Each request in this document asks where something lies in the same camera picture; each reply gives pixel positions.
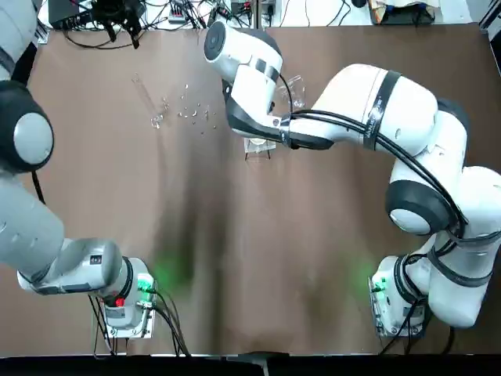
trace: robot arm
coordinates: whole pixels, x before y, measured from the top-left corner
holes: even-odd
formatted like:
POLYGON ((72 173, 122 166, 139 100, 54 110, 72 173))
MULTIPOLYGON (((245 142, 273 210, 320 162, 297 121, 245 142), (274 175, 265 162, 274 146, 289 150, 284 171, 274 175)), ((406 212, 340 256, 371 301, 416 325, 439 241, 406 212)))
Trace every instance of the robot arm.
POLYGON ((103 300, 109 326, 142 328, 149 315, 137 303, 152 296, 139 287, 154 288, 144 262, 122 257, 110 240, 66 239, 60 219, 17 178, 43 167, 54 147, 47 115, 27 88, 10 81, 36 19, 31 0, 0 0, 0 262, 18 271, 25 290, 91 293, 103 300))
POLYGON ((283 61, 270 39, 263 32, 250 36, 218 22, 207 33, 205 57, 223 78, 232 130, 293 149, 326 150, 348 141, 387 152, 377 143, 380 136, 400 146, 442 191, 403 158, 395 162, 386 211, 402 230, 431 238, 411 255, 387 257, 369 279, 376 326, 381 335, 395 336, 398 327, 397 335, 407 335, 402 327, 408 320, 412 333, 419 333, 426 295, 438 318, 456 327, 472 326, 501 240, 498 232, 481 246, 460 243, 449 229, 466 218, 462 234, 466 238, 497 232, 501 177, 485 168, 463 169, 468 121, 462 110, 400 74, 355 64, 327 85, 312 108, 317 110, 315 118, 299 116, 301 111, 275 117, 269 114, 270 104, 283 61), (337 115, 336 124, 327 120, 327 113, 337 115), (363 126, 362 131, 345 126, 351 119, 363 126), (456 211, 444 192, 453 199, 456 211))

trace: black cable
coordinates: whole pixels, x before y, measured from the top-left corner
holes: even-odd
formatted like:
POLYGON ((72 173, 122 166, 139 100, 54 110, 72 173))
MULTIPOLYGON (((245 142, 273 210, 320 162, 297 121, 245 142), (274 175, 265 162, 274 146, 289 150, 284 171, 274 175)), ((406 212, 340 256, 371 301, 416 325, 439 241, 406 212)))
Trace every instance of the black cable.
POLYGON ((97 334, 99 333, 99 325, 96 325, 96 336, 94 337, 94 350, 92 351, 92 355, 94 356, 95 359, 100 359, 96 355, 96 350, 97 350, 97 334))
POLYGON ((420 304, 420 301, 418 299, 416 299, 416 301, 414 301, 414 303, 411 305, 411 307, 409 309, 409 312, 407 313, 407 316, 404 319, 404 322, 400 326, 400 329, 398 329, 398 331, 397 331, 397 334, 395 334, 395 336, 391 339, 391 341, 389 341, 389 343, 386 344, 386 346, 384 347, 384 349, 382 349, 379 352, 378 355, 384 355, 394 345, 394 343, 397 340, 398 336, 400 335, 400 333, 402 333, 403 328, 406 326, 406 324, 408 322, 410 322, 410 318, 414 314, 414 310, 416 309, 416 307, 417 307, 418 304, 420 304))
POLYGON ((45 205, 44 194, 41 191, 40 180, 38 180, 38 175, 36 171, 31 172, 31 180, 33 180, 34 190, 37 191, 38 199, 40 200, 41 203, 43 203, 43 205, 45 205))
POLYGON ((159 309, 158 307, 156 306, 153 306, 153 309, 155 310, 155 312, 157 312, 160 316, 162 316, 162 318, 165 320, 165 322, 168 324, 168 326, 171 328, 171 331, 175 337, 175 341, 178 343, 178 345, 181 347, 181 350, 182 352, 186 355, 186 356, 191 356, 191 354, 189 353, 188 349, 181 343, 181 340, 179 339, 179 336, 178 336, 178 333, 176 332, 174 326, 172 325, 172 321, 171 319, 165 314, 164 311, 162 311, 161 309, 159 309))
POLYGON ((99 303, 99 300, 97 299, 97 297, 94 297, 94 299, 96 301, 97 308, 99 308, 99 314, 103 318, 104 334, 106 334, 106 340, 107 340, 108 345, 109 345, 110 344, 110 335, 108 334, 108 326, 106 325, 106 319, 104 318, 103 310, 101 309, 101 304, 99 303))
POLYGON ((246 27, 251 27, 247 22, 245 22, 244 20, 242 20, 240 17, 245 13, 244 12, 240 12, 240 13, 237 13, 237 14, 234 14, 233 17, 236 18, 236 22, 238 22, 239 24, 242 23, 243 25, 245 25, 246 27))
POLYGON ((160 299, 162 300, 162 302, 164 303, 164 306, 165 306, 165 310, 168 312, 168 315, 170 317, 172 317, 173 321, 174 321, 174 324, 175 324, 175 327, 178 331, 178 336, 179 336, 179 339, 181 340, 181 344, 186 348, 186 341, 185 341, 185 338, 184 338, 184 334, 182 333, 182 330, 181 330, 181 321, 179 319, 179 312, 178 312, 178 308, 176 307, 175 303, 174 303, 174 300, 172 299, 172 297, 167 294, 173 308, 174 308, 174 312, 171 311, 171 309, 169 308, 169 306, 167 305, 167 303, 165 302, 165 299, 164 297, 162 296, 162 294, 160 292, 156 292, 155 294, 157 294, 160 299))
POLYGON ((344 4, 345 4, 345 2, 343 2, 341 4, 341 7, 339 8, 339 10, 336 13, 336 16, 334 16, 334 18, 326 26, 330 26, 330 24, 336 20, 337 16, 339 16, 341 14, 341 10, 343 9, 344 4))
MULTIPOLYGON (((292 113, 292 118, 308 118, 311 120, 325 121, 330 124, 340 125, 346 129, 351 129, 359 133, 364 133, 366 128, 366 125, 364 125, 360 121, 356 121, 344 115, 333 114, 331 112, 321 111, 321 110, 299 110, 292 113), (316 117, 313 115, 322 115, 322 116, 327 116, 328 118, 316 117), (331 117, 341 119, 342 121, 333 120, 331 117)), ((457 207, 456 203, 450 196, 449 192, 438 181, 438 179, 434 175, 432 175, 419 161, 417 161, 416 158, 410 155, 401 146, 391 141, 388 137, 378 133, 377 142, 386 150, 394 154, 401 162, 403 162, 407 167, 413 170, 420 178, 422 178, 432 187, 434 187, 444 197, 445 201, 447 201, 449 207, 454 212, 457 222, 459 223, 460 229, 458 231, 460 233, 463 233, 464 226, 466 225, 466 219, 464 218, 463 213, 460 211, 460 209, 457 207)))
POLYGON ((101 325, 101 319, 100 319, 99 314, 97 313, 97 310, 94 306, 94 302, 92 301, 92 298, 90 297, 90 295, 87 295, 87 297, 88 297, 88 301, 91 303, 92 311, 94 312, 94 317, 96 318, 98 327, 101 330, 101 334, 103 335, 103 339, 108 343, 110 354, 114 355, 113 351, 111 351, 110 338, 107 337, 106 332, 104 331, 103 326, 101 325))
POLYGON ((350 14, 350 12, 351 12, 351 6, 350 6, 350 5, 349 5, 349 4, 348 4, 345 0, 343 0, 343 5, 344 5, 344 4, 346 4, 346 5, 348 6, 348 11, 344 14, 343 18, 341 18, 341 21, 339 21, 338 26, 341 26, 341 24, 342 24, 342 23, 343 23, 343 21, 344 21, 344 18, 345 18, 348 14, 350 14))
POLYGON ((454 345, 455 338, 456 338, 456 330, 454 329, 454 327, 449 327, 449 337, 447 338, 447 344, 445 345, 445 348, 441 352, 442 355, 450 353, 452 345, 454 345))
POLYGON ((293 112, 293 107, 292 107, 292 93, 290 92, 289 85, 287 84, 287 81, 285 81, 285 78, 283 78, 282 74, 279 74, 280 79, 283 82, 283 85, 285 86, 285 89, 287 90, 287 95, 289 96, 289 111, 292 114, 293 112))
POLYGON ((289 3, 290 3, 290 0, 287 0, 287 4, 285 5, 285 12, 283 13, 282 22, 280 22, 279 27, 282 27, 282 25, 283 25, 283 21, 285 20, 285 16, 287 14, 287 8, 289 8, 289 3))
POLYGON ((310 27, 310 17, 308 17, 308 0, 305 0, 305 15, 306 15, 306 19, 308 20, 308 27, 310 27))

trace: black stripe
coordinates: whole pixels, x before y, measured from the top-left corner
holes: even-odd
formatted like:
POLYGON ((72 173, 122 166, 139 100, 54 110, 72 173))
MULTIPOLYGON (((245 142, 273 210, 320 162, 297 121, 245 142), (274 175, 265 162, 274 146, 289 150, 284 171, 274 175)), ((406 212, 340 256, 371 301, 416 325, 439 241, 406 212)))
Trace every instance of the black stripe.
POLYGON ((480 277, 480 278, 465 277, 465 276, 462 276, 461 274, 456 273, 455 271, 448 268, 442 261, 440 261, 438 259, 438 256, 435 253, 435 247, 433 247, 428 252, 428 259, 430 260, 431 265, 433 265, 435 268, 437 268, 438 271, 440 273, 442 273, 448 280, 450 280, 451 282, 453 282, 455 284, 458 284, 459 286, 480 287, 480 286, 483 286, 484 284, 487 284, 489 282, 489 280, 491 279, 492 270, 488 275, 486 275, 485 277, 480 277))
POLYGON ((0 46, 0 65, 2 65, 12 76, 14 69, 16 69, 16 63, 10 55, 0 46))
POLYGON ((363 135, 363 146, 367 149, 376 149, 377 133, 379 133, 388 100, 400 76, 400 73, 389 70, 381 83, 381 87, 379 87, 373 109, 370 111, 369 118, 367 119, 366 131, 363 135))

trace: brown table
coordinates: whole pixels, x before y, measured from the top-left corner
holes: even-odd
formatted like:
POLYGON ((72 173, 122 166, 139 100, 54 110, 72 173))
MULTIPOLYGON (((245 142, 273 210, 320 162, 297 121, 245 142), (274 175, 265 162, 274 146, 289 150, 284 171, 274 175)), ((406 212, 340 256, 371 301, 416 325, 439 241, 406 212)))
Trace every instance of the brown table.
MULTIPOLYGON (((283 73, 305 80, 309 106, 350 63, 400 71, 461 103, 471 119, 467 163, 501 171, 501 81, 476 25, 269 32, 282 49, 283 73)), ((270 161, 245 162, 203 43, 203 32, 150 32, 137 51, 102 52, 51 36, 30 82, 56 133, 52 160, 40 171, 48 206, 68 237, 115 239, 125 255, 148 262, 178 302, 193 353, 377 352, 366 279, 385 255, 424 241, 384 212, 393 158, 341 144, 326 152, 278 146, 270 161), (171 113, 159 130, 148 124, 135 72, 154 100, 168 98, 171 113), (200 116, 206 105, 208 121, 200 116), (177 116, 184 107, 198 110, 195 125, 177 116)), ((85 296, 31 295, 12 270, 0 272, 0 296, 9 302, 1 354, 92 351, 85 296)), ((477 325, 459 332, 453 351, 501 351, 500 281, 497 273, 477 325)), ((440 351, 447 333, 433 320, 415 351, 440 351)), ((154 337, 129 350, 171 353, 163 324, 154 337)))

